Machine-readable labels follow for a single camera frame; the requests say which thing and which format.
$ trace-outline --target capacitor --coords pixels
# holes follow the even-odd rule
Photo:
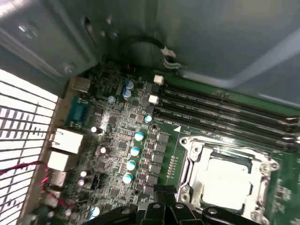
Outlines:
[[[130,160],[130,161],[127,162],[126,168],[127,168],[129,171],[134,170],[135,167],[136,167],[135,161]]]
[[[127,90],[132,90],[135,87],[135,85],[133,84],[132,81],[127,81],[125,83],[125,87],[126,87]]]
[[[126,174],[124,174],[122,180],[125,184],[129,184],[132,181],[132,179],[133,179],[132,174],[127,172]]]
[[[99,216],[99,214],[100,214],[100,209],[99,209],[99,207],[98,207],[98,206],[95,206],[94,208],[91,209],[90,213],[91,213],[91,215],[92,215],[93,217]]]
[[[144,135],[142,132],[137,132],[135,134],[135,140],[138,141],[138,142],[141,142],[142,140],[144,139]]]
[[[152,121],[152,116],[149,116],[149,115],[148,115],[148,116],[145,116],[145,119],[144,119],[144,120],[145,120],[146,123],[151,123],[151,121]]]
[[[88,183],[89,183],[89,179],[87,178],[82,178],[77,182],[78,186],[80,187],[86,187]]]
[[[115,99],[114,96],[109,96],[109,97],[107,98],[107,101],[108,101],[109,104],[112,104],[112,103],[114,103],[114,102],[116,101],[116,99]]]
[[[131,97],[131,91],[130,90],[124,90],[123,91],[123,97],[125,100],[129,100]]]
[[[140,154],[140,150],[138,147],[132,147],[130,150],[130,154],[132,156],[138,156]]]
[[[101,128],[99,128],[99,127],[92,127],[92,128],[90,129],[90,131],[91,131],[92,133],[95,133],[95,134],[101,134],[101,133],[103,133],[103,129],[101,129]]]
[[[72,214],[72,210],[71,210],[71,209],[67,209],[67,210],[65,211],[65,216],[66,216],[66,217],[71,216],[71,214]]]
[[[102,147],[100,150],[101,154],[108,154],[110,153],[110,151],[111,151],[110,147]]]
[[[80,176],[81,177],[87,177],[91,175],[91,171],[90,170],[84,170],[80,172]]]
[[[48,218],[52,218],[54,216],[54,211],[50,211],[47,213]]]

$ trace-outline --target cable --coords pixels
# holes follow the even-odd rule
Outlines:
[[[45,173],[46,173],[46,176],[45,178],[41,181],[42,183],[42,186],[41,186],[41,191],[45,191],[46,193],[50,194],[53,198],[57,199],[58,200],[58,203],[62,206],[68,206],[68,207],[76,207],[76,204],[68,204],[66,203],[62,198],[58,198],[56,197],[53,193],[51,193],[50,191],[48,191],[46,188],[47,186],[45,185],[46,182],[48,181],[49,179],[49,168],[48,166],[43,163],[42,161],[34,161],[34,162],[31,162],[31,163],[21,163],[21,164],[18,164],[18,165],[14,165],[12,167],[9,167],[9,168],[6,168],[6,169],[3,169],[3,170],[0,170],[0,176],[2,176],[3,174],[7,173],[8,171],[11,171],[11,170],[17,170],[17,169],[22,169],[22,168],[25,168],[29,165],[44,165],[45,166]]]
[[[122,50],[125,46],[131,45],[134,43],[138,43],[138,42],[146,42],[146,43],[154,44],[160,50],[163,50],[165,48],[165,45],[155,38],[147,37],[147,36],[133,36],[133,37],[128,37],[119,42],[118,47],[117,47],[118,55],[122,57],[123,56]]]
[[[42,161],[34,161],[34,162],[31,162],[31,163],[21,163],[21,164],[18,164],[18,165],[14,165],[10,168],[0,170],[0,176],[2,176],[3,174],[7,173],[10,170],[17,170],[17,169],[22,169],[24,167],[27,167],[29,165],[40,165],[40,164],[44,164],[44,163]]]

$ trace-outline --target white connector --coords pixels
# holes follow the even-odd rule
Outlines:
[[[164,77],[160,76],[160,75],[155,75],[153,81],[154,81],[154,83],[156,83],[158,85],[163,85],[164,84]]]
[[[78,155],[69,152],[51,151],[48,167],[58,171],[68,171],[76,166]]]
[[[82,140],[82,134],[58,128],[55,132],[52,147],[74,154],[79,154]]]
[[[150,95],[149,96],[149,102],[152,104],[158,104],[159,98],[156,95]]]

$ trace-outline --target blue-topped capacitor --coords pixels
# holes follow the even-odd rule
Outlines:
[[[100,209],[99,207],[95,206],[94,208],[92,208],[92,210],[90,211],[91,216],[93,217],[97,217],[100,214]]]
[[[122,180],[125,184],[129,184],[132,181],[132,179],[133,179],[132,174],[127,172],[126,174],[124,174]]]
[[[128,161],[127,164],[126,164],[126,168],[127,168],[127,170],[129,170],[129,171],[134,170],[135,167],[136,167],[136,163],[135,163],[135,161],[133,161],[133,160]]]
[[[125,83],[125,87],[126,87],[127,90],[132,90],[135,87],[135,85],[133,84],[132,81],[127,81]]]
[[[140,154],[140,150],[138,147],[132,147],[130,150],[130,154],[132,156],[138,156]]]
[[[123,97],[124,97],[125,100],[130,99],[130,97],[131,97],[131,91],[125,89],[125,90],[123,91]]]
[[[141,142],[144,139],[144,135],[142,132],[136,132],[135,134],[135,140],[138,142]]]
[[[145,122],[146,123],[151,123],[151,121],[152,121],[152,116],[145,116]]]

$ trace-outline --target solid capacitor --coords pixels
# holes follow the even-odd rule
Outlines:
[[[100,152],[101,154],[108,154],[111,151],[109,147],[102,147]]]
[[[130,154],[132,156],[138,156],[140,154],[140,150],[138,147],[132,147],[130,150]]]
[[[78,184],[78,186],[83,187],[83,186],[86,185],[88,182],[89,182],[89,180],[88,180],[87,178],[82,178],[82,179],[80,179],[80,180],[77,182],[77,184]]]
[[[125,184],[129,184],[132,181],[132,179],[133,179],[132,174],[127,172],[126,174],[124,174],[122,180]]]
[[[151,123],[151,121],[152,121],[152,116],[149,116],[149,115],[148,115],[148,116],[145,116],[145,119],[144,119],[144,120],[145,120],[146,123]]]
[[[90,170],[84,170],[84,171],[80,172],[81,177],[87,177],[87,176],[90,176],[90,175],[91,175]]]
[[[90,212],[92,216],[97,217],[100,214],[100,209],[99,207],[95,206],[94,208],[92,208]]]
[[[133,84],[132,81],[127,81],[125,83],[125,87],[126,87],[127,90],[132,90],[135,87],[135,85]]]
[[[130,160],[130,161],[127,162],[126,168],[127,168],[129,171],[134,170],[135,167],[136,167],[135,161]]]
[[[125,100],[130,99],[130,97],[131,97],[131,91],[130,90],[124,90],[123,91],[123,97],[124,97]]]
[[[138,142],[141,142],[142,140],[144,139],[144,135],[142,132],[137,132],[135,134],[135,140],[138,141]]]
[[[92,133],[95,133],[95,134],[101,134],[101,133],[103,133],[103,129],[101,129],[101,128],[99,128],[99,127],[92,127],[92,128],[90,129],[90,131],[91,131]]]

